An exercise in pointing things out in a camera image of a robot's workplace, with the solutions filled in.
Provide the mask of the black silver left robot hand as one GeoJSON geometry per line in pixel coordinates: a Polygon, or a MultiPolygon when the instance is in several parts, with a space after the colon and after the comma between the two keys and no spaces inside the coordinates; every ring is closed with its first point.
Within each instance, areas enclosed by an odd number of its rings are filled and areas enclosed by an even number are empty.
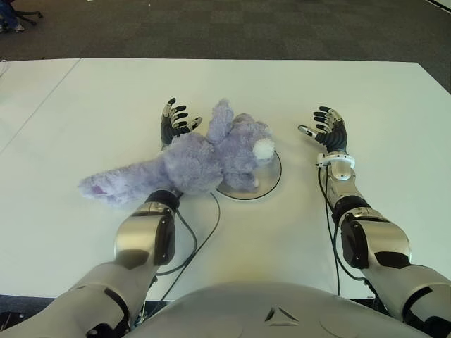
{"type": "Polygon", "coordinates": [[[168,100],[163,108],[160,124],[161,148],[169,146],[173,139],[182,134],[191,133],[202,124],[202,117],[186,120],[189,113],[187,106],[176,106],[176,98],[168,100]]]}

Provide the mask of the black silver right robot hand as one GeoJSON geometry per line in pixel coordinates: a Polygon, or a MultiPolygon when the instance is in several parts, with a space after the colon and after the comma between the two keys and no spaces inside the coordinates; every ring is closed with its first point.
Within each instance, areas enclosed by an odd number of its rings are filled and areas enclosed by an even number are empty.
{"type": "Polygon", "coordinates": [[[313,112],[316,128],[299,125],[297,129],[324,146],[328,153],[347,152],[347,130],[342,116],[334,109],[320,106],[313,112]]]}

